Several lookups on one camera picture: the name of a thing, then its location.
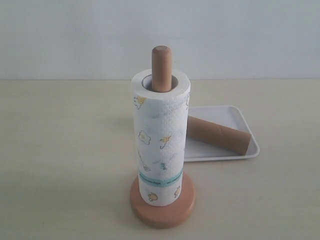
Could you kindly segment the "printed white paper towel roll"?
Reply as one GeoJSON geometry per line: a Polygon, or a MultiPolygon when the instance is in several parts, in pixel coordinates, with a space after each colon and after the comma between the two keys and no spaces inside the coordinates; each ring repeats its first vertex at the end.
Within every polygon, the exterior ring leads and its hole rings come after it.
{"type": "Polygon", "coordinates": [[[178,70],[165,93],[152,90],[150,69],[131,80],[138,189],[151,206],[170,205],[182,191],[190,90],[189,78],[178,70]]]}

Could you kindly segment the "wooden paper towel holder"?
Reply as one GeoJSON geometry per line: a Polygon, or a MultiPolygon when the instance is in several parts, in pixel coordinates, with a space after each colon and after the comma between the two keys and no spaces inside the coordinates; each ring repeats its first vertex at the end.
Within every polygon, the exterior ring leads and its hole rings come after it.
{"type": "MultiPolygon", "coordinates": [[[[151,52],[152,91],[167,93],[172,89],[172,51],[160,45],[151,52]]],[[[169,229],[186,221],[195,206],[196,191],[191,178],[183,167],[182,189],[179,198],[166,206],[153,206],[146,203],[139,192],[137,177],[130,188],[130,204],[134,214],[146,225],[156,229],[169,229]]]]}

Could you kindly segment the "white plastic tray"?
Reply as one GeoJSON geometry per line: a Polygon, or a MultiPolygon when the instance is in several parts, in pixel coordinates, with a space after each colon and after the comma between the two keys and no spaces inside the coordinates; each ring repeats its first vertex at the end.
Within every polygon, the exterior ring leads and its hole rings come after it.
{"type": "MultiPolygon", "coordinates": [[[[242,112],[232,105],[195,106],[189,108],[189,115],[208,122],[224,125],[239,131],[251,134],[252,131],[247,124],[242,112]]],[[[219,146],[209,145],[204,142],[186,139],[184,161],[206,162],[206,161],[231,161],[252,159],[259,155],[260,147],[252,135],[245,155],[232,152],[219,146]]]]}

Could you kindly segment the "brown cardboard tube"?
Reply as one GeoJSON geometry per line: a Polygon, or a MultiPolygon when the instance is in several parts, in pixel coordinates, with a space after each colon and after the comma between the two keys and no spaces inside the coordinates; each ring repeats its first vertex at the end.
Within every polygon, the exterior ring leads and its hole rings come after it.
{"type": "Polygon", "coordinates": [[[209,145],[219,146],[240,155],[246,155],[252,135],[197,117],[188,116],[186,135],[209,145]]]}

